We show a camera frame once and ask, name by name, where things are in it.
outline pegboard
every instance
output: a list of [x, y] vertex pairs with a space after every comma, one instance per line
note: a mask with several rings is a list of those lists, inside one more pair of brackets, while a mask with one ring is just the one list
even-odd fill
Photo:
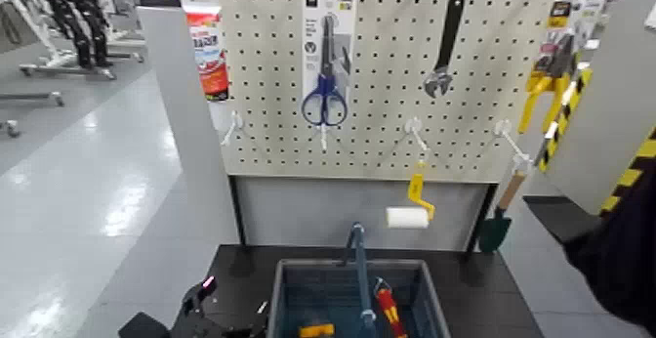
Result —
[[230, 100], [244, 120], [224, 148], [229, 174], [407, 180], [430, 147], [427, 181], [496, 183], [512, 157], [494, 124], [516, 123], [553, 0], [467, 0], [450, 92], [431, 99], [447, 0], [359, 0], [348, 119], [319, 131], [300, 113], [302, 0], [222, 0]]

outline hazard stripe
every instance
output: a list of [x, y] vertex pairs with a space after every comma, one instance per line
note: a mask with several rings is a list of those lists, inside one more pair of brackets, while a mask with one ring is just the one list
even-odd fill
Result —
[[613, 192], [601, 205], [599, 216], [607, 217], [622, 203], [622, 198], [638, 184], [645, 171], [656, 167], [656, 127], [652, 129], [647, 139], [640, 145], [631, 161], [629, 168], [620, 176]]
[[543, 152], [539, 154], [538, 169], [540, 169], [541, 172], [547, 172], [549, 161], [554, 158], [555, 151], [558, 148], [558, 142], [562, 140], [562, 137], [567, 130], [567, 126], [569, 125], [569, 120], [579, 106], [581, 95], [583, 95], [586, 87], [590, 84], [592, 77], [593, 71], [590, 68], [585, 68], [581, 71], [581, 74], [576, 81], [576, 88], [572, 97], [569, 99], [569, 102], [563, 106], [560, 114], [555, 118], [554, 121], [557, 124], [557, 128], [553, 132], [553, 137], [548, 139]]

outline blue plastic crate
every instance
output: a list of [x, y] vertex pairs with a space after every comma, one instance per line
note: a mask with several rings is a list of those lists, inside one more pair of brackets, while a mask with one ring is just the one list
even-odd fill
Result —
[[[344, 267], [333, 260], [281, 260], [278, 263], [267, 338], [295, 338], [301, 326], [332, 323], [335, 337], [370, 337], [360, 319], [362, 304], [355, 263]], [[367, 262], [369, 285], [377, 276], [392, 288], [408, 338], [450, 338], [444, 315], [421, 260]], [[393, 338], [390, 325], [373, 291], [376, 336]]]

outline floor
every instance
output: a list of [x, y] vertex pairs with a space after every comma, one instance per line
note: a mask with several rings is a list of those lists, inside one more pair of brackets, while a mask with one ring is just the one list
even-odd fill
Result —
[[[0, 102], [0, 337], [116, 337], [138, 311], [170, 325], [218, 246], [189, 213], [166, 113], [146, 63], [118, 80], [23, 77], [36, 45], [0, 56], [6, 92], [60, 90], [54, 103]], [[524, 190], [543, 179], [533, 175]], [[547, 338], [642, 337], [608, 315], [521, 201], [503, 256]]]

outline black table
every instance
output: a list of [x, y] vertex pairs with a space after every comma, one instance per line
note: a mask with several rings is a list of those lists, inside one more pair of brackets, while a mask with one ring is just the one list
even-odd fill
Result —
[[[217, 281], [205, 313], [223, 326], [245, 327], [271, 298], [280, 259], [339, 259], [343, 249], [225, 245], [208, 275]], [[453, 338], [542, 338], [533, 315], [499, 254], [453, 251], [367, 250], [367, 259], [422, 259], [430, 269], [437, 298]], [[178, 315], [173, 335], [186, 331]]]

